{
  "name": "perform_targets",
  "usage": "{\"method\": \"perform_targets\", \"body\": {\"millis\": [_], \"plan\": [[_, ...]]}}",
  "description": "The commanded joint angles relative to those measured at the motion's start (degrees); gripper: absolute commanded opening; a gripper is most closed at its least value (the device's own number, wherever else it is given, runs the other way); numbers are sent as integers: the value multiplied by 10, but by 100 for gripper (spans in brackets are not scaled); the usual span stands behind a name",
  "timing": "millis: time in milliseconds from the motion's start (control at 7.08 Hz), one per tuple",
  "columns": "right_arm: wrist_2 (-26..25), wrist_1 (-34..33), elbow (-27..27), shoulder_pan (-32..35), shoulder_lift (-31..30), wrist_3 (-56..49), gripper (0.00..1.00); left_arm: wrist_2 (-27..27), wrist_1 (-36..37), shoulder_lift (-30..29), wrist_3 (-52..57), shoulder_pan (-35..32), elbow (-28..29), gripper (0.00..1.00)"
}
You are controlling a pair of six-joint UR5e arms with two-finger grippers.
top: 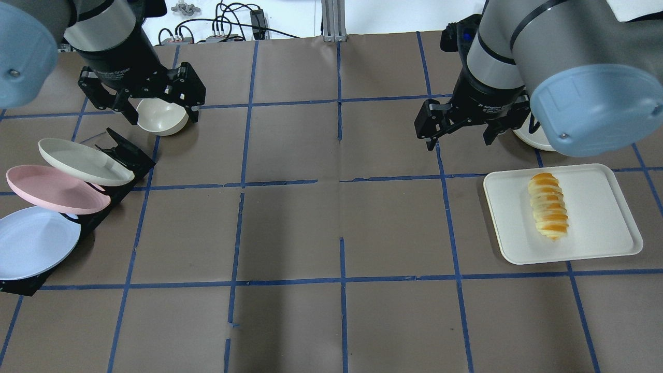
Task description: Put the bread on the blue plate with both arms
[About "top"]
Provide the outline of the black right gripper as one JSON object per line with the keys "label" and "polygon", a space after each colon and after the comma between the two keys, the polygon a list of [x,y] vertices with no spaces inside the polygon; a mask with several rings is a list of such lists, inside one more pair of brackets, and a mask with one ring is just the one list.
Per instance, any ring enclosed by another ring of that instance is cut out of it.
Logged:
{"label": "black right gripper", "polygon": [[493,88],[462,70],[450,102],[424,100],[414,120],[416,136],[434,150],[440,137],[464,126],[486,124],[483,139],[490,146],[500,134],[517,130],[530,115],[530,105],[523,87]]}

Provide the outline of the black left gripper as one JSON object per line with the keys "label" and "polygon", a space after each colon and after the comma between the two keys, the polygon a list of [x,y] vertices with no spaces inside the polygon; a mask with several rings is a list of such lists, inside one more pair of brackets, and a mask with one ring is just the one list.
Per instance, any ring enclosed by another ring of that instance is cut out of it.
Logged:
{"label": "black left gripper", "polygon": [[130,125],[138,125],[139,114],[129,99],[159,98],[184,108],[190,120],[198,122],[206,99],[201,78],[189,62],[170,70],[163,66],[141,26],[135,26],[116,47],[78,50],[78,54],[86,62],[78,86],[95,108],[119,112]]}

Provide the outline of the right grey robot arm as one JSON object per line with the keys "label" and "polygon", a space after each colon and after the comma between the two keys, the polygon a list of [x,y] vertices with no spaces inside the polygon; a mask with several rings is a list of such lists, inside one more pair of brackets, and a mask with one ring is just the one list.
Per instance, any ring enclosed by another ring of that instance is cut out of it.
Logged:
{"label": "right grey robot arm", "polygon": [[606,1],[487,1],[441,33],[462,70],[449,102],[422,104],[416,136],[432,150],[485,125],[490,145],[533,116],[562,155],[629,146],[661,127],[661,32],[661,4],[623,22]]}

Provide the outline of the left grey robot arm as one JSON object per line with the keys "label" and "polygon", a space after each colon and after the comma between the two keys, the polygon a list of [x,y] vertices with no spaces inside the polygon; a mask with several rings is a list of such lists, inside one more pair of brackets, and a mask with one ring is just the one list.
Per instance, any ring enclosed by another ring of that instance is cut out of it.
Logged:
{"label": "left grey robot arm", "polygon": [[95,108],[120,112],[137,125],[129,99],[158,98],[196,122],[205,85],[188,62],[162,65],[142,29],[144,19],[166,12],[164,1],[2,1],[2,108],[37,97],[66,41],[86,61],[78,87]]}

